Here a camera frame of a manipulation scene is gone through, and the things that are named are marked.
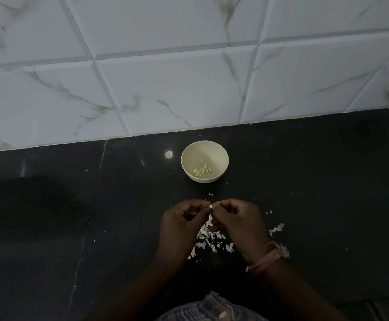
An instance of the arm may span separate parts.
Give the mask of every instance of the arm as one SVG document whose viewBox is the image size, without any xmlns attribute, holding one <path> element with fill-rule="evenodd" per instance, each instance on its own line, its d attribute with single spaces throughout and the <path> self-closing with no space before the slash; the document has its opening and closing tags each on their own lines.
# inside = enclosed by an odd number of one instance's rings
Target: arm
<svg viewBox="0 0 389 321">
<path fill-rule="evenodd" d="M 107 311 L 84 321 L 140 320 L 146 308 L 184 265 L 196 243 L 196 235 L 208 220 L 210 202 L 192 199 L 167 210 L 160 225 L 159 249 L 153 262 L 131 281 Z M 185 215 L 196 216 L 187 221 Z"/>
<path fill-rule="evenodd" d="M 229 231 L 230 237 L 244 258 L 256 263 L 269 250 L 270 242 L 258 207 L 238 199 L 213 204 L 213 224 L 210 231 Z M 262 274 L 277 296 L 288 307 L 294 320 L 347 321 L 346 317 L 322 298 L 282 259 L 278 259 Z"/>
</svg>

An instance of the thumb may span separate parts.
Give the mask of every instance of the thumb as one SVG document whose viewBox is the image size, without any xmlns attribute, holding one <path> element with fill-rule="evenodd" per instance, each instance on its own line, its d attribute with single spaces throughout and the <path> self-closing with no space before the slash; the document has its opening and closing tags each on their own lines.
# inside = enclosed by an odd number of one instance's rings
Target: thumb
<svg viewBox="0 0 389 321">
<path fill-rule="evenodd" d="M 205 224 L 206 221 L 208 221 L 208 216 L 211 212 L 211 209 L 209 207 L 206 207 L 202 209 L 199 213 L 196 214 L 194 219 L 188 222 L 190 227 L 195 228 L 196 232 L 199 232 L 202 225 Z"/>
<path fill-rule="evenodd" d="M 217 218 L 227 228 L 231 223 L 233 215 L 227 212 L 222 206 L 216 205 L 213 207 L 213 217 Z"/>
</svg>

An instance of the hand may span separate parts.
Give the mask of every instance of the hand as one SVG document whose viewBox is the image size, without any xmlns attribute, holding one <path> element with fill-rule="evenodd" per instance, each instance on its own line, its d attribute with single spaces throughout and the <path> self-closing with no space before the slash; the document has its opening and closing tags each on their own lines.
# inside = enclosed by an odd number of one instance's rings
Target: hand
<svg viewBox="0 0 389 321">
<path fill-rule="evenodd" d="M 212 212 L 210 202 L 185 200 L 165 211 L 160 224 L 159 249 L 156 259 L 177 271 L 185 263 L 196 243 L 196 235 Z M 191 221 L 184 216 L 194 215 Z"/>
<path fill-rule="evenodd" d="M 211 232 L 228 230 L 244 258 L 255 264 L 267 252 L 270 242 L 257 205 L 239 199 L 226 199 L 213 204 Z"/>
</svg>

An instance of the bowl rim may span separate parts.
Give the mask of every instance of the bowl rim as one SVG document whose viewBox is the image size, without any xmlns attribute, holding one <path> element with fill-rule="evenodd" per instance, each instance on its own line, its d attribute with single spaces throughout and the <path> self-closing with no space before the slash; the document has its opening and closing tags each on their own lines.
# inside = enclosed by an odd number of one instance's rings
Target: bowl rim
<svg viewBox="0 0 389 321">
<path fill-rule="evenodd" d="M 193 175 L 190 174 L 190 172 L 187 172 L 186 169 L 184 168 L 184 166 L 182 165 L 182 156 L 184 155 L 184 152 L 190 147 L 192 146 L 193 144 L 196 144 L 196 143 L 199 143 L 199 142 L 210 142 L 210 143 L 214 143 L 216 145 L 218 145 L 219 147 L 221 147 L 224 152 L 226 152 L 226 155 L 227 155 L 227 166 L 226 168 L 224 169 L 223 173 L 221 173 L 219 176 L 217 177 L 212 177 L 212 178 L 207 178 L 207 179 L 204 179 L 204 178 L 197 178 Z M 214 141 L 210 141 L 210 140 L 200 140 L 200 141 L 196 141 L 196 142 L 193 142 L 193 143 L 190 143 L 189 145 L 186 146 L 186 148 L 184 149 L 184 151 L 181 153 L 181 159 L 180 159 L 180 162 L 181 162 L 181 167 L 182 169 L 184 170 L 184 172 L 192 179 L 197 179 L 197 180 L 212 180 L 212 179 L 215 179 L 215 178 L 220 178 L 224 172 L 226 172 L 227 168 L 229 167 L 229 162 L 230 162 L 230 158 L 229 158 L 229 154 L 227 153 L 227 150 L 224 148 L 223 145 L 217 143 L 217 142 L 214 142 Z"/>
</svg>

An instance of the white bowl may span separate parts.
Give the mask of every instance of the white bowl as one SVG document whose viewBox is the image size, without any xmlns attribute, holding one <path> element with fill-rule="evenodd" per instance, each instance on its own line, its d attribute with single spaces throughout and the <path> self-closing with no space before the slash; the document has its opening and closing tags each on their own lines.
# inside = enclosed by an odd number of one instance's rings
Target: white bowl
<svg viewBox="0 0 389 321">
<path fill-rule="evenodd" d="M 199 169 L 204 164 L 211 168 L 212 172 L 195 177 L 193 170 Z M 212 141 L 197 141 L 189 146 L 181 154 L 181 166 L 194 181 L 210 183 L 219 179 L 229 166 L 229 155 L 218 143 Z"/>
</svg>

